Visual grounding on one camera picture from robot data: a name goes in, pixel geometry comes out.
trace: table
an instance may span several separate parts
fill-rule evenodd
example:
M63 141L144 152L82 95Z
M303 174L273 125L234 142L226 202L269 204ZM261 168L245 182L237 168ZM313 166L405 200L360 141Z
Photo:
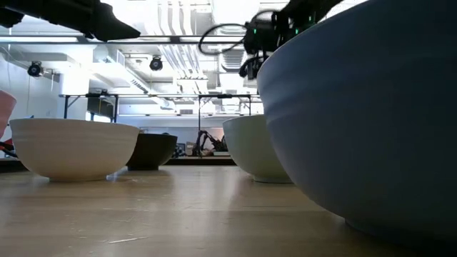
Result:
M415 256L365 236L293 185L238 167L165 166L107 181L0 174L2 257Z

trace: wooden table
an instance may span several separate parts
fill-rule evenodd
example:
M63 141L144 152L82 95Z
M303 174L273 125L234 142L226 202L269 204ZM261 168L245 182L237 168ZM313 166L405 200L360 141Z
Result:
M292 185L237 167L166 166L108 181L0 174L0 256L415 256L365 236Z

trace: black bowl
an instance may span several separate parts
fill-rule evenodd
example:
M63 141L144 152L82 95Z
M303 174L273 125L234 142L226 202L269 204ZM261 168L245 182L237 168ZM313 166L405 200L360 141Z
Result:
M127 163L130 171L156 171L165 164L176 148L178 137L161 134L139 134L134 154Z

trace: white ceramic bowl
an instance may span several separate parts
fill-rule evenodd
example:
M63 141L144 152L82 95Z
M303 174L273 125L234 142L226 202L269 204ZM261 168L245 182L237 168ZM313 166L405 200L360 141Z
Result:
M10 122L21 162L53 181L105 179L126 165L139 129L70 119L16 119Z
M292 181L400 243L456 239L457 1L446 3L367 1L289 41L258 75Z
M271 147L263 115L244 116L224 122L228 152L236 165L255 181L291 183Z

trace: ceiling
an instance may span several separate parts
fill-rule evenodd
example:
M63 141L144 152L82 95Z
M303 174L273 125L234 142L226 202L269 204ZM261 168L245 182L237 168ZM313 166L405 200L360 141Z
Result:
M111 4L118 19L132 25L142 36L187 35L200 36L214 24L232 22L243 24L255 13L264 9L282 9L284 0L102 0ZM344 11L365 0L346 0L336 6L329 16ZM228 30L215 35L225 36ZM243 36L235 31L234 36ZM46 21L26 17L13 29L0 28L0 35L57 35L80 36L77 31L49 24ZM210 49L229 45L207 46ZM246 59L242 50L220 56L204 56L195 46L156 44L110 44L100 45L15 45L21 53L67 54L82 67L95 73L98 80L91 82L93 88L105 88L123 94L137 94L132 79L146 84L155 94L208 94L235 93L256 94L255 81L246 81L238 74L221 68L241 65ZM81 58L82 51L94 53L94 58ZM152 71L149 64L153 56L160 56L163 69Z

